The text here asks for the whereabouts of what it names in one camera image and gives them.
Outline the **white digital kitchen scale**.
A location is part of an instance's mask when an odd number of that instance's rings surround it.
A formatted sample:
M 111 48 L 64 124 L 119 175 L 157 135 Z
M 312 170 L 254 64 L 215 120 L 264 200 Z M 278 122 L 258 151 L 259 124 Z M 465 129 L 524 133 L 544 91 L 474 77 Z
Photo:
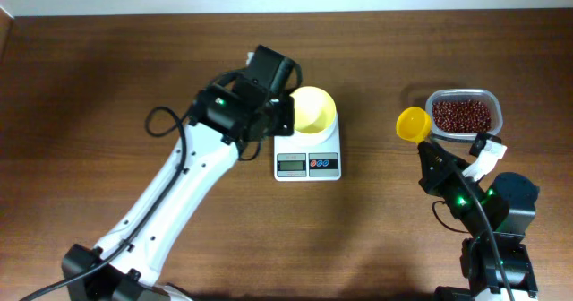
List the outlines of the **white digital kitchen scale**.
M 276 136 L 274 177 L 279 182 L 337 181 L 342 176 L 338 116 L 319 133 Z

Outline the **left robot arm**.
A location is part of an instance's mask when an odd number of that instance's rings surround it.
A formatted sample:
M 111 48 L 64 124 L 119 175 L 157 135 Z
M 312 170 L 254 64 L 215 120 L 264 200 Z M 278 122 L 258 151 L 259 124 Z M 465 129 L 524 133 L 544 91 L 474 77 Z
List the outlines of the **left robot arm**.
M 179 138 L 139 200 L 92 248 L 74 245 L 62 263 L 72 300 L 187 300 L 159 285 L 163 265 L 212 186 L 243 160 L 249 143 L 290 135 L 294 60 L 257 46 L 244 68 L 225 72 L 199 91 L 175 120 Z

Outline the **yellow measuring scoop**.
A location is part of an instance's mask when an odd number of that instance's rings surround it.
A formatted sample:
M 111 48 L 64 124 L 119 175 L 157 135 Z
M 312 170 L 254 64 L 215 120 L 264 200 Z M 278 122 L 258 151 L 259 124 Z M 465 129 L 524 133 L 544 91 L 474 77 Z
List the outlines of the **yellow measuring scoop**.
M 420 107 L 409 107 L 398 117 L 397 136 L 405 141 L 419 144 L 425 140 L 432 129 L 432 119 Z

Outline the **clear plastic container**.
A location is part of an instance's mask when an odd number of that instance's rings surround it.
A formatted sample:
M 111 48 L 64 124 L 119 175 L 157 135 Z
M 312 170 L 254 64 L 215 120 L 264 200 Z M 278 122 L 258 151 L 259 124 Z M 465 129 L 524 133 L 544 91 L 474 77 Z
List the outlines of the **clear plastic container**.
M 451 89 L 435 91 L 425 103 L 425 111 L 432 119 L 432 134 L 452 142 L 472 142 L 476 133 L 449 133 L 435 124 L 432 105 L 444 101 L 476 100 L 483 103 L 490 111 L 491 126 L 489 134 L 497 135 L 503 126 L 503 117 L 498 99 L 488 90 L 481 89 Z

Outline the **pale yellow bowl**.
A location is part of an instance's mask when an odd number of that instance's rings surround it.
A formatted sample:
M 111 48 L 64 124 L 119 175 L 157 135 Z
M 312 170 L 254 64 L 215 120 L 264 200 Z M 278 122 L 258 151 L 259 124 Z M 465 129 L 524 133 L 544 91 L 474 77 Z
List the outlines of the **pale yellow bowl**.
M 291 94 L 295 103 L 294 128 L 299 133 L 326 131 L 337 115 L 334 99 L 323 89 L 305 86 Z

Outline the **red beans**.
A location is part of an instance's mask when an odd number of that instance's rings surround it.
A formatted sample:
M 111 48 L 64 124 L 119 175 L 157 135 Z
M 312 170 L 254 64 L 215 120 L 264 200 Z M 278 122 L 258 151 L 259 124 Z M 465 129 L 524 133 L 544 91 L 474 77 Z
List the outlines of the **red beans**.
M 432 104 L 434 123 L 447 133 L 484 133 L 490 130 L 490 109 L 481 101 L 439 101 Z

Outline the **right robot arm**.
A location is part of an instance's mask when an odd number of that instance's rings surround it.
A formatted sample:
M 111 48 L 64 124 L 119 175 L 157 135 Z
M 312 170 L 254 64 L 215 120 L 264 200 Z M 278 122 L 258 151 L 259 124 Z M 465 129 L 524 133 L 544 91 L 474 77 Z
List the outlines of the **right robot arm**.
M 498 174 L 486 189 L 480 186 L 504 157 L 506 146 L 496 137 L 479 134 L 470 149 L 473 163 L 434 141 L 422 141 L 417 149 L 422 168 L 419 185 L 438 197 L 468 234 L 460 256 L 467 288 L 439 286 L 433 299 L 538 299 L 533 264 L 523 241 L 535 219 L 539 187 L 513 172 Z

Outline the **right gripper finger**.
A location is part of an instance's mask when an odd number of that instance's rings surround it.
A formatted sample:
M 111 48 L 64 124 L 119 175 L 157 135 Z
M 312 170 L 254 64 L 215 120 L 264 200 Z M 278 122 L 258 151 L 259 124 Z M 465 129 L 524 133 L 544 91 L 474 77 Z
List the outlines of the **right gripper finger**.
M 436 147 L 430 142 L 420 142 L 417 145 L 423 176 L 439 173 L 443 167 L 443 160 Z
M 429 154 L 433 163 L 451 163 L 455 161 L 453 155 L 446 151 L 437 141 L 430 139 L 428 143 L 430 145 Z

